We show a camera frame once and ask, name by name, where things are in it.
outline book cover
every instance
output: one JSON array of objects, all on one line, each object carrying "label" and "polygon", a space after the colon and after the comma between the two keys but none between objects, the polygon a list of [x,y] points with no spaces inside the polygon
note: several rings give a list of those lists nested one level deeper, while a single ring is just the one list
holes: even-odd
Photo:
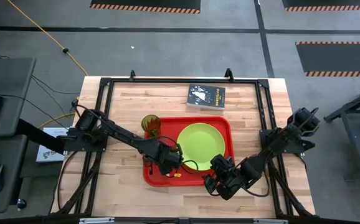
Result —
[{"label": "book cover", "polygon": [[[65,128],[44,128],[43,131],[53,137],[65,136],[67,131]],[[57,162],[64,160],[63,155],[47,149],[45,146],[40,145],[37,152],[36,162]]]},{"label": "book cover", "polygon": [[190,84],[187,105],[214,110],[224,110],[225,88]]}]

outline black floor mat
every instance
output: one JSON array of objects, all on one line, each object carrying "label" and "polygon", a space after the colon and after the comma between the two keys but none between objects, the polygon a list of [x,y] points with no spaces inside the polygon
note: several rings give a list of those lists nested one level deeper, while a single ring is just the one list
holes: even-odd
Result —
[{"label": "black floor mat", "polygon": [[360,77],[360,42],[301,41],[296,48],[308,77]]},{"label": "black floor mat", "polygon": [[92,0],[92,9],[199,14],[201,0]]},{"label": "black floor mat", "polygon": [[360,10],[360,0],[282,0],[289,12]]}]

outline lime green plate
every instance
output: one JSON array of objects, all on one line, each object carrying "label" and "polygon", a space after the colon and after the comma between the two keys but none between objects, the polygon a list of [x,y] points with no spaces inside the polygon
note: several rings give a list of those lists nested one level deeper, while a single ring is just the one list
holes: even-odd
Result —
[{"label": "lime green plate", "polygon": [[[179,137],[178,144],[182,149],[184,161],[194,160],[199,170],[209,170],[211,159],[218,154],[224,155],[225,143],[221,133],[206,123],[190,124],[184,128]],[[196,170],[193,162],[185,163]]]}]

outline butcher block tabletop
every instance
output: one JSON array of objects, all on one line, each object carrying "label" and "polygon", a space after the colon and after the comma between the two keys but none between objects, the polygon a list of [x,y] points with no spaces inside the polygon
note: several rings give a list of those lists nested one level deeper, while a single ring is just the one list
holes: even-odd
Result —
[{"label": "butcher block tabletop", "polygon": [[[85,77],[79,104],[94,109],[101,77]],[[277,126],[287,125],[292,114],[285,80],[268,79]],[[144,136],[141,120],[149,114],[159,117],[222,116],[231,127],[232,144],[237,164],[261,151],[258,132],[261,129],[255,86],[251,84],[206,84],[225,87],[225,110],[189,107],[186,104],[188,83],[116,83],[113,88],[109,119],[117,125]],[[106,93],[102,110],[105,107]],[[262,90],[263,104],[267,103]],[[84,152],[69,162],[60,185],[61,206],[79,185]],[[288,185],[303,206],[314,213],[313,201],[303,163],[293,154],[283,155]],[[98,175],[93,216],[104,217],[203,217],[203,218],[275,218],[272,194],[254,197],[240,189],[230,200],[210,196],[204,186],[153,187],[143,178],[143,160],[138,151],[109,138]],[[249,190],[256,194],[267,191],[264,176]],[[282,210],[283,193],[277,184]],[[85,190],[83,208],[87,203]],[[57,211],[55,200],[52,212]]]}]

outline orange striped tape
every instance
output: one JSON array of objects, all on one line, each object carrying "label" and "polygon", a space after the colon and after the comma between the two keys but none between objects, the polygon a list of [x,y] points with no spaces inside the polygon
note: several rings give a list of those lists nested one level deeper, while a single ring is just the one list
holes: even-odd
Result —
[{"label": "orange striped tape", "polygon": [[360,41],[298,41],[296,44],[360,44]]},{"label": "orange striped tape", "polygon": [[119,6],[111,4],[92,4],[92,9],[117,9],[117,10],[132,10],[132,11],[146,11],[146,12],[173,12],[186,14],[199,14],[198,9],[180,9],[170,7],[149,7],[149,6]]},{"label": "orange striped tape", "polygon": [[305,72],[307,77],[360,77],[360,71],[340,72],[340,71],[314,71]]},{"label": "orange striped tape", "polygon": [[286,7],[288,12],[305,12],[305,11],[350,11],[360,10],[360,6],[297,6]]}]

